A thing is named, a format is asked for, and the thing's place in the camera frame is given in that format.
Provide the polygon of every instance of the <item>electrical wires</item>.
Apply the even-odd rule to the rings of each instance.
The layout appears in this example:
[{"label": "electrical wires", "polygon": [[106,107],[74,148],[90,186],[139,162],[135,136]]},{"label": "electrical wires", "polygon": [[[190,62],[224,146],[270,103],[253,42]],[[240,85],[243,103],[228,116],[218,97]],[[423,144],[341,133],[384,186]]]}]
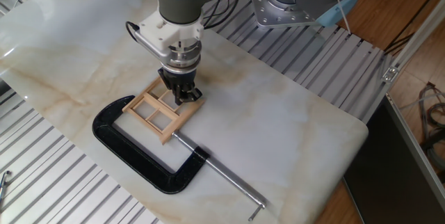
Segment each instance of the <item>electrical wires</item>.
[{"label": "electrical wires", "polygon": [[206,17],[204,17],[204,19],[207,19],[207,18],[213,17],[213,16],[224,15],[229,10],[229,7],[230,7],[230,0],[227,0],[227,6],[224,8],[224,10],[221,13],[217,13],[217,14],[214,14],[214,15],[206,16]]},{"label": "electrical wires", "polygon": [[206,25],[204,25],[204,29],[212,29],[212,28],[214,28],[215,26],[218,26],[218,25],[221,25],[222,23],[224,23],[225,20],[226,20],[227,18],[229,18],[230,15],[232,15],[232,13],[235,11],[235,8],[236,8],[236,5],[238,5],[238,2],[239,2],[239,0],[235,0],[235,1],[234,1],[234,4],[233,4],[232,8],[230,8],[230,11],[229,11],[229,12],[224,16],[224,18],[222,18],[219,22],[216,22],[216,23],[214,23],[214,24],[212,24],[212,25],[210,25],[210,26],[206,26]]},{"label": "electrical wires", "polygon": [[[443,160],[434,149],[434,145],[436,143],[445,140],[445,124],[436,121],[432,116],[432,113],[438,111],[438,109],[442,109],[442,114],[445,113],[445,103],[443,103],[440,99],[440,96],[442,96],[443,98],[445,98],[445,96],[443,95],[442,91],[435,87],[434,84],[428,83],[420,92],[419,99],[423,99],[426,92],[428,92],[429,90],[433,90],[435,92],[435,96],[439,100],[439,103],[434,104],[428,110],[425,110],[424,101],[421,100],[419,102],[424,137],[424,142],[421,146],[432,161],[432,163],[439,169],[445,170],[445,160]],[[434,129],[432,131],[428,131],[428,125],[433,126]]]},{"label": "electrical wires", "polygon": [[220,4],[221,0],[217,0],[216,4],[215,4],[215,8],[213,9],[213,11],[211,11],[210,16],[207,17],[207,21],[205,23],[203,23],[203,26],[207,26],[207,24],[210,22],[211,18],[215,15],[216,9],[218,8],[218,5]]}]

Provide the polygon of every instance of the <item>black cable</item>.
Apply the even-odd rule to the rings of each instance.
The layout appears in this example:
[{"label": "black cable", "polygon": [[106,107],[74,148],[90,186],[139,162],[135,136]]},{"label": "black cable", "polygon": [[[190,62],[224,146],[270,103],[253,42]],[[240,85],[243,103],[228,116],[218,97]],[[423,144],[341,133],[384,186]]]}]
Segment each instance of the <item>black cable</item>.
[{"label": "black cable", "polygon": [[[425,88],[422,89],[422,91],[419,94],[419,99],[422,99],[425,97],[425,94],[427,91],[433,90],[434,93],[441,93],[439,89],[437,89],[434,84],[428,83],[426,84]],[[437,130],[438,129],[445,129],[445,125],[438,123],[434,118],[432,118],[432,112],[437,109],[445,109],[445,103],[443,103],[440,100],[440,96],[437,96],[437,99],[439,100],[439,103],[434,104],[431,106],[428,110],[425,110],[425,102],[422,101],[419,103],[420,106],[420,114],[422,119],[422,130],[423,130],[423,139],[424,142],[422,143],[422,148],[425,151],[428,151],[429,149],[434,149],[433,145],[439,141],[442,141],[443,138],[438,136]],[[428,131],[428,123],[435,128],[432,132]]]},{"label": "black cable", "polygon": [[411,18],[411,20],[405,25],[405,27],[403,27],[403,29],[400,31],[400,33],[398,33],[398,35],[396,37],[394,37],[394,39],[391,41],[391,43],[389,43],[388,47],[386,47],[385,52],[391,48],[392,46],[394,46],[394,42],[397,40],[397,38],[399,38],[402,33],[410,26],[410,24],[416,19],[416,17],[421,13],[421,11],[426,7],[426,4],[428,4],[428,2],[430,2],[430,0],[426,0],[422,6],[417,10],[417,12],[414,14],[414,16]]},{"label": "black cable", "polygon": [[445,103],[437,103],[434,104],[433,106],[431,106],[427,111],[426,111],[426,115],[428,117],[428,122],[434,126],[440,127],[440,128],[445,128],[445,124],[442,124],[438,121],[436,121],[436,119],[434,119],[432,117],[432,112],[436,111],[437,109],[445,109]]},{"label": "black cable", "polygon": [[391,53],[392,51],[398,49],[399,47],[402,47],[403,45],[407,44],[407,43],[411,40],[411,37],[412,37],[413,35],[414,35],[414,34],[412,33],[412,34],[408,35],[407,37],[404,37],[403,39],[400,39],[400,40],[398,40],[397,42],[395,42],[395,43],[394,43],[395,46],[392,47],[391,49],[385,50],[385,54],[389,54],[389,53]]},{"label": "black cable", "polygon": [[236,5],[238,4],[239,0],[235,0],[234,5],[232,6],[232,8],[230,9],[230,11],[224,16],[224,18],[222,18],[219,22],[216,22],[215,24],[212,24],[210,26],[205,26],[204,29],[212,29],[215,26],[221,25],[227,18],[230,17],[230,15],[232,15],[232,13],[235,11]]},{"label": "black cable", "polygon": [[229,7],[230,7],[230,0],[227,0],[227,6],[224,8],[224,10],[221,13],[214,14],[213,16],[219,16],[225,14],[229,10]]},{"label": "black cable", "polygon": [[127,28],[128,33],[129,33],[130,36],[133,38],[133,40],[134,40],[135,42],[137,42],[137,39],[136,39],[136,37],[134,37],[134,35],[133,35],[133,33],[131,32],[129,26],[130,26],[134,31],[139,30],[139,26],[136,25],[136,24],[134,24],[133,22],[125,22],[125,27]]},{"label": "black cable", "polygon": [[205,23],[203,23],[204,27],[207,26],[207,24],[210,22],[210,19],[213,17],[213,15],[215,15],[216,9],[218,8],[218,5],[220,4],[221,0],[218,0],[215,4],[215,8],[213,9],[213,11],[211,11],[211,14],[209,16],[209,18],[207,19],[207,21]]}]

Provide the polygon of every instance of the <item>metal slotted table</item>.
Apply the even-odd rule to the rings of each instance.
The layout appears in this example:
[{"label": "metal slotted table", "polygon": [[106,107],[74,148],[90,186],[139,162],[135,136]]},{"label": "metal slotted table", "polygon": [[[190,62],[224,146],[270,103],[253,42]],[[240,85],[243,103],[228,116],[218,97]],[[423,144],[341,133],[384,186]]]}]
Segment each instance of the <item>metal slotted table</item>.
[{"label": "metal slotted table", "polygon": [[[214,31],[365,123],[389,88],[382,76],[391,57],[338,26],[261,29],[251,0],[240,0]],[[7,170],[1,223],[157,221],[13,90],[0,96],[0,172]]]}]

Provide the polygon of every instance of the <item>silver metal bracket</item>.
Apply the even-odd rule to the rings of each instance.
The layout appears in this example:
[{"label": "silver metal bracket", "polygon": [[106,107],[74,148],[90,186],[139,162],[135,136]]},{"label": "silver metal bracket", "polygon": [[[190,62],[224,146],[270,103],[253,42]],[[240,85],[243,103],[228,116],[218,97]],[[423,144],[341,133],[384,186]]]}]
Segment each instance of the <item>silver metal bracket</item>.
[{"label": "silver metal bracket", "polygon": [[261,28],[286,28],[317,24],[295,4],[283,4],[277,0],[252,0],[258,26]]},{"label": "silver metal bracket", "polygon": [[397,67],[388,67],[387,71],[382,77],[382,81],[385,83],[392,83],[394,79],[396,79],[399,72],[400,70]]}]

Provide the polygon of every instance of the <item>metal rod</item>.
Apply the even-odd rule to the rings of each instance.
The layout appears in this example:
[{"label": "metal rod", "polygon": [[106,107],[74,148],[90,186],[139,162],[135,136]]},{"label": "metal rod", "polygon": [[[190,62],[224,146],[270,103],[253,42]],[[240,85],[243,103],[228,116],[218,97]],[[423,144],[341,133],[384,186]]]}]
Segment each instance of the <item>metal rod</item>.
[{"label": "metal rod", "polygon": [[6,176],[10,175],[11,172],[10,171],[6,171],[3,173],[3,176],[1,177],[1,182],[0,182],[0,203],[1,200],[3,199],[3,192],[4,192],[4,187],[6,185]]},{"label": "metal rod", "polygon": [[259,205],[257,207],[257,210],[255,210],[255,212],[253,212],[253,214],[250,216],[249,221],[253,221],[253,218],[255,218],[255,216],[258,214],[259,210],[261,210],[261,205]]},{"label": "metal rod", "polygon": [[[172,134],[174,137],[176,137],[179,142],[181,142],[183,145],[185,145],[190,151],[193,151],[197,145],[187,136],[179,133],[178,131],[175,131]],[[230,175],[227,174],[225,170],[226,168],[220,167],[220,162],[216,161],[212,157],[209,157],[206,160],[207,165],[211,166],[218,174],[222,175],[226,180],[228,180],[232,185],[234,185],[239,191],[241,191],[244,195],[249,197],[253,202],[255,202],[258,205],[258,208],[255,210],[253,215],[249,218],[249,221],[252,221],[253,218],[258,214],[259,210],[266,208],[266,201],[262,200],[260,196],[257,195],[257,193],[253,192],[250,189],[245,188],[241,181],[239,181],[237,178],[233,178]]]}]

